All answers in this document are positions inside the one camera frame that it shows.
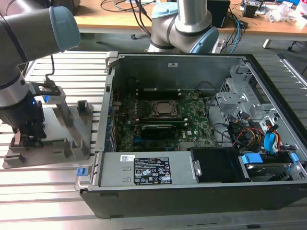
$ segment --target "robotic arm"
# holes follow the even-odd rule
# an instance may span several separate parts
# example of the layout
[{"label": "robotic arm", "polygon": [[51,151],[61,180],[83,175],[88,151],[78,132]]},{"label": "robotic arm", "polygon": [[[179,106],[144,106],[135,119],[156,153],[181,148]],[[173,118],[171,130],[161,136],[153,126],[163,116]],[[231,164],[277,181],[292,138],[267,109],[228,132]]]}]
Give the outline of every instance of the robotic arm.
[{"label": "robotic arm", "polygon": [[[24,80],[18,65],[77,46],[80,33],[65,7],[42,9],[33,0],[18,0],[11,11],[7,2],[1,1],[1,15],[24,13],[0,17],[0,119],[24,138],[23,146],[35,147],[46,138],[42,105],[34,99],[44,92]],[[48,94],[60,94],[53,81],[45,85]]]},{"label": "robotic arm", "polygon": [[177,0],[153,8],[152,37],[148,52],[208,53],[218,30],[212,27],[207,0]]}]

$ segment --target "black device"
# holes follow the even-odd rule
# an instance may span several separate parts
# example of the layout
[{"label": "black device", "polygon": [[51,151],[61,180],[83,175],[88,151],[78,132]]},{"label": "black device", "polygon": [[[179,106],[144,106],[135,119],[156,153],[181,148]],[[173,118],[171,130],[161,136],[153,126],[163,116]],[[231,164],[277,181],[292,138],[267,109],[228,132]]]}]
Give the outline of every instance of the black device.
[{"label": "black device", "polygon": [[207,9],[212,14],[212,26],[222,28],[228,12],[230,0],[208,0]]},{"label": "black device", "polygon": [[258,5],[253,5],[253,4],[245,4],[244,10],[243,10],[243,17],[246,18],[253,18],[255,16],[256,11],[258,10],[259,6]]}]

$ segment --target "blue drive latch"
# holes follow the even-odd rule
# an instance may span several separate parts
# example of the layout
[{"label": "blue drive latch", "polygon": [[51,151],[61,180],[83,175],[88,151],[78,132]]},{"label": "blue drive latch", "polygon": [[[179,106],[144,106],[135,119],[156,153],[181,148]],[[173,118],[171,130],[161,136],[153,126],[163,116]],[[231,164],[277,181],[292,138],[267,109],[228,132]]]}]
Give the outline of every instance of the blue drive latch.
[{"label": "blue drive latch", "polygon": [[245,153],[242,157],[244,164],[262,164],[263,160],[259,153]]}]

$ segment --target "red wire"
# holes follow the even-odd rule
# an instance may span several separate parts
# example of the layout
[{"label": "red wire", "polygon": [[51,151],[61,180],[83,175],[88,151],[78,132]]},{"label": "red wire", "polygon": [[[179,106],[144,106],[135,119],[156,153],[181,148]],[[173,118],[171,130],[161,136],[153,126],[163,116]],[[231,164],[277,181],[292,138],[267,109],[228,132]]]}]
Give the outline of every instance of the red wire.
[{"label": "red wire", "polygon": [[240,133],[239,133],[239,135],[237,136],[237,140],[239,140],[239,137],[243,134],[243,132],[246,130],[246,128],[245,129],[243,129]]},{"label": "red wire", "polygon": [[264,133],[261,131],[261,129],[258,129],[258,128],[251,128],[251,129],[257,130],[257,131],[259,131],[262,135],[264,135]]}]

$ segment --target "sticker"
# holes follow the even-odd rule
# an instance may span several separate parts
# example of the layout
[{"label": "sticker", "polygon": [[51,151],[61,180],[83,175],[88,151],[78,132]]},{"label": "sticker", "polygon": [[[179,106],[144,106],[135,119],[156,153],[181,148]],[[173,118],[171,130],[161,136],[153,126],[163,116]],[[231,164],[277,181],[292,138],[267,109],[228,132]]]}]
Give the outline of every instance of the sticker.
[{"label": "sticker", "polygon": [[177,62],[169,62],[168,67],[178,67],[178,63]]},{"label": "sticker", "polygon": [[136,185],[171,184],[169,158],[135,158],[134,183]]},{"label": "sticker", "polygon": [[133,161],[135,155],[121,155],[120,161]]}]

